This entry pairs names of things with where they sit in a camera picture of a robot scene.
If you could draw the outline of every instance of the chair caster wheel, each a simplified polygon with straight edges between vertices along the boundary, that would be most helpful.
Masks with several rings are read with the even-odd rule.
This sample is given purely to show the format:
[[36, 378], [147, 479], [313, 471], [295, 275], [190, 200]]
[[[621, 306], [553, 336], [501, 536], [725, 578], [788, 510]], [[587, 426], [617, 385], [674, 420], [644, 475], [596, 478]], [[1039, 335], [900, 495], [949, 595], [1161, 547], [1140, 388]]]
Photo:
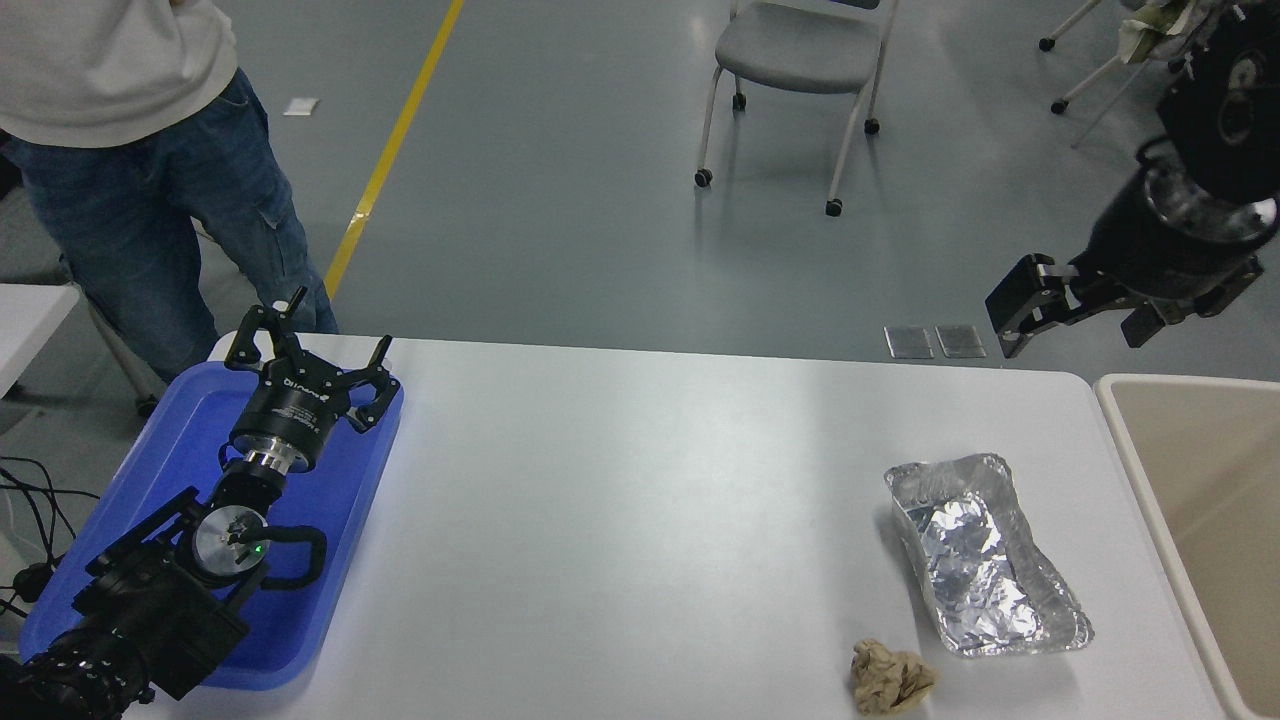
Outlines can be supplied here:
[[145, 419], [145, 418], [150, 418], [151, 414], [156, 411], [156, 405], [159, 405], [159, 404], [160, 404], [160, 401], [156, 400], [156, 396], [148, 395], [145, 398], [138, 400], [137, 402], [134, 402], [133, 406], [138, 411], [138, 418], [143, 418]]

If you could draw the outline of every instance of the blue tray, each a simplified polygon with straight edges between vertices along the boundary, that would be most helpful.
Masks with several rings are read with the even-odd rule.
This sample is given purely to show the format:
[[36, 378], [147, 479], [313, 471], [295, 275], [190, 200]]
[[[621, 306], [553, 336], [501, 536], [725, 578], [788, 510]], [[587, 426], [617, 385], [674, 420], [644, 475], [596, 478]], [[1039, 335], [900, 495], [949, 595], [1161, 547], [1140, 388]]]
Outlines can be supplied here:
[[[232, 372], [220, 363], [196, 365], [174, 380], [23, 625], [18, 647], [24, 661], [81, 620], [72, 598], [92, 580], [84, 571], [90, 560], [183, 488], [193, 486], [200, 500], [209, 498], [221, 474], [218, 448], [256, 386], [253, 373]], [[387, 464], [403, 397], [398, 393], [378, 427], [364, 436], [339, 420], [316, 468], [288, 477], [268, 521], [324, 530], [329, 538], [324, 574], [301, 591], [256, 592], [241, 609], [250, 634], [205, 685], [271, 689], [296, 678], [315, 657]], [[371, 398], [372, 388], [365, 387], [352, 401]], [[301, 575], [307, 548], [276, 543], [268, 562], [273, 577]]]

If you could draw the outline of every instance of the small white paper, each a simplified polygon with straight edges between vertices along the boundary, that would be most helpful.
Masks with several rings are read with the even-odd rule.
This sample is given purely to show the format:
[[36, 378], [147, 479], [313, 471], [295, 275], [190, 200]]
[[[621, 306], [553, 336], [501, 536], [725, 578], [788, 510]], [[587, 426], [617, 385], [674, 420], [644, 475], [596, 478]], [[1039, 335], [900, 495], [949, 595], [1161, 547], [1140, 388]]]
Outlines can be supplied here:
[[293, 100], [289, 100], [288, 106], [284, 108], [284, 114], [305, 118], [315, 111], [316, 102], [320, 102], [319, 97], [294, 97]]

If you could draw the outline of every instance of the white sweatshirt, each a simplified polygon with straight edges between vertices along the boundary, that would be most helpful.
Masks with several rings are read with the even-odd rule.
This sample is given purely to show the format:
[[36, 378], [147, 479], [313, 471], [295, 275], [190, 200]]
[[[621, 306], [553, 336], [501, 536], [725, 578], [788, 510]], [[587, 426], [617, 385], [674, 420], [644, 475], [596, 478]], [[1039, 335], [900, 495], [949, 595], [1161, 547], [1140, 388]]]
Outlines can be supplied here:
[[211, 102], [236, 74], [212, 0], [0, 0], [0, 128], [114, 147]]

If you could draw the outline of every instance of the jeans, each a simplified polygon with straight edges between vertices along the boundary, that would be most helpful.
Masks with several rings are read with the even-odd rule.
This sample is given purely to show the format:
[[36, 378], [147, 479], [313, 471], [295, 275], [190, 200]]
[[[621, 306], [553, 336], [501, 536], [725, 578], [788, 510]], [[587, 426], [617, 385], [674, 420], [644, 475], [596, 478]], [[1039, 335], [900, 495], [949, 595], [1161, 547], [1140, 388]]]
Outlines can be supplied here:
[[243, 72], [201, 111], [129, 145], [52, 147], [14, 138], [4, 154], [22, 169], [72, 278], [165, 382], [209, 357], [218, 341], [200, 295], [192, 218], [264, 305], [306, 286], [296, 331], [338, 332], [289, 181], [268, 143], [266, 111]]

